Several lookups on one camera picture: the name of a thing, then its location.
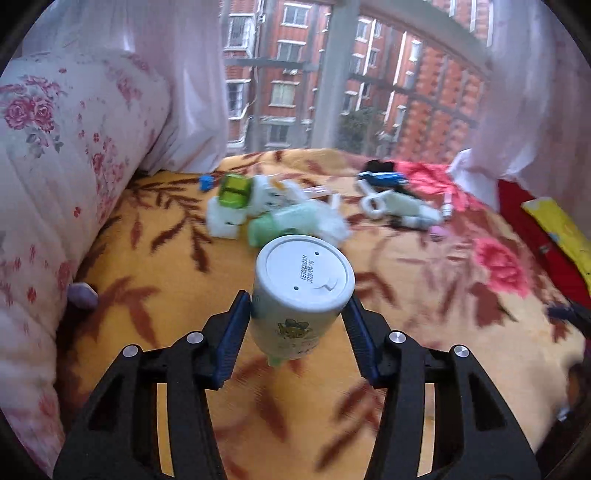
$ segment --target sheer curtain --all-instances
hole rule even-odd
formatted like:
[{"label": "sheer curtain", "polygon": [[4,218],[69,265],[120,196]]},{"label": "sheer curtain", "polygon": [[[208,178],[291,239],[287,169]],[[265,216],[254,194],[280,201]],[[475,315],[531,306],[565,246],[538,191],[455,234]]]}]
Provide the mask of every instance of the sheer curtain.
[{"label": "sheer curtain", "polygon": [[492,77],[473,148],[448,173],[498,208],[497,179],[551,196],[591,236],[591,69],[540,0],[494,0]]},{"label": "sheer curtain", "polygon": [[218,2],[56,0],[22,54],[94,47],[134,51],[170,83],[172,110],[141,169],[213,170],[225,156],[228,104]]}]

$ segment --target red brick building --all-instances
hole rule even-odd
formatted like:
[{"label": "red brick building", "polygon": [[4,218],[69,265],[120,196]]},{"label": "red brick building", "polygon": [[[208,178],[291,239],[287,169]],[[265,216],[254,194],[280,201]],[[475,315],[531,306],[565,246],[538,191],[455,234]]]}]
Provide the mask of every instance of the red brick building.
[{"label": "red brick building", "polygon": [[[477,38],[488,40],[488,0],[432,3]],[[229,154],[306,146],[329,28],[330,7],[276,0],[269,10],[262,0],[231,1],[226,58],[305,62],[320,70],[227,65]],[[367,133],[372,141],[364,153],[449,162],[465,146],[474,125],[482,81],[410,33],[367,17],[359,17],[356,28],[349,65],[356,77],[347,81],[342,113],[373,108],[372,125],[378,128]],[[412,98],[364,83],[359,76],[403,87]]]}]

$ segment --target window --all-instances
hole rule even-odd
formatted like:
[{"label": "window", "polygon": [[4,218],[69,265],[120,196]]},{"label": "window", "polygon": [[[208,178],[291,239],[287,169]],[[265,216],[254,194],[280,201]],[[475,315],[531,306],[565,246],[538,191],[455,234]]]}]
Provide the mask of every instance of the window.
[{"label": "window", "polygon": [[287,143],[289,125],[271,125],[269,129],[269,143]]},{"label": "window", "polygon": [[394,122],[395,125],[402,125],[402,121],[404,120],[405,113],[406,113],[406,105],[398,105],[397,112],[396,112],[396,120]]},{"label": "window", "polygon": [[357,22],[357,40],[367,40],[366,35],[368,32],[368,25],[366,22],[359,20]]},{"label": "window", "polygon": [[277,60],[300,61],[301,45],[295,43],[279,42],[277,48]]},{"label": "window", "polygon": [[296,86],[291,83],[274,83],[271,105],[294,106]]},{"label": "window", "polygon": [[287,25],[306,25],[307,7],[297,7],[295,5],[286,5],[283,10],[283,23]]},{"label": "window", "polygon": [[343,99],[343,112],[349,113],[353,108],[353,99],[355,98],[354,95],[350,93],[345,93],[345,98]]},{"label": "window", "polygon": [[228,111],[230,116],[242,115],[243,83],[228,83]]},{"label": "window", "polygon": [[369,66],[375,67],[378,62],[378,51],[377,50],[370,50],[369,51]]},{"label": "window", "polygon": [[251,17],[229,17],[228,18],[228,47],[247,48],[251,31]]},{"label": "window", "polygon": [[349,71],[351,73],[359,73],[361,71],[361,58],[353,55],[351,57],[351,63],[349,64]]},{"label": "window", "polygon": [[413,78],[414,78],[414,72],[411,72],[410,70],[406,72],[406,75],[404,76],[404,84],[403,87],[404,88],[412,88],[413,86]]},{"label": "window", "polygon": [[421,52],[421,42],[419,42],[418,40],[413,40],[413,47],[412,47],[412,50],[410,52],[410,56],[408,59],[410,61],[417,61],[418,55],[420,52]]}]

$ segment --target black object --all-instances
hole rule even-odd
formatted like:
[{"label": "black object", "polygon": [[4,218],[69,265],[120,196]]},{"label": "black object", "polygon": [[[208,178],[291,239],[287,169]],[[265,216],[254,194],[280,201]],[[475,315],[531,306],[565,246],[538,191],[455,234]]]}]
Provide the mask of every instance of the black object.
[{"label": "black object", "polygon": [[425,383],[435,383],[433,470],[425,480],[538,480],[533,452],[509,407],[473,353],[421,347],[392,331],[353,296],[343,320],[361,375],[387,388],[365,480],[417,477]]},{"label": "black object", "polygon": [[382,160],[369,160],[365,163],[362,171],[370,171],[371,173],[390,173],[394,170],[394,162]]},{"label": "black object", "polygon": [[250,321],[248,293],[169,348],[123,349],[80,412],[57,460],[54,480],[165,480],[158,452],[156,387],[167,384],[175,477],[225,479],[205,388],[232,374]]},{"label": "black object", "polygon": [[547,308],[548,317],[572,323],[575,328],[591,339],[591,311],[575,301],[569,305],[550,305]]}]

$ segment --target bed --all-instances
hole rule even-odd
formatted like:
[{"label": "bed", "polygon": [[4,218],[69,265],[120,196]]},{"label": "bed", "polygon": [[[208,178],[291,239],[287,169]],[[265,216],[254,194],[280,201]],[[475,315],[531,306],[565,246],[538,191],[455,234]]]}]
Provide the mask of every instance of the bed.
[{"label": "bed", "polygon": [[[339,192],[353,232],[341,250],[364,306],[424,346],[468,346],[538,448],[566,402],[567,369],[583,352],[579,332],[545,316],[544,304],[564,298],[508,224],[455,187],[444,166],[396,168],[435,206],[452,189],[446,239],[368,220],[353,186],[358,166],[335,150],[230,157],[214,177],[217,184],[229,171],[279,174]],[[225,311],[239,289],[252,289],[257,250],[244,230],[238,240],[208,235],[206,200],[215,190],[201,193],[198,183],[169,172],[134,178],[83,260],[76,280],[100,296],[91,313],[68,306],[58,329],[56,388],[66,431],[125,345],[171,345]],[[362,478],[384,403],[384,393],[359,376],[340,321],[310,356],[279,369],[247,332],[232,379],[208,398],[224,466],[239,480],[278,472]],[[163,471],[172,473],[163,391],[158,409]],[[430,470],[433,423],[427,388],[420,474]]]}]

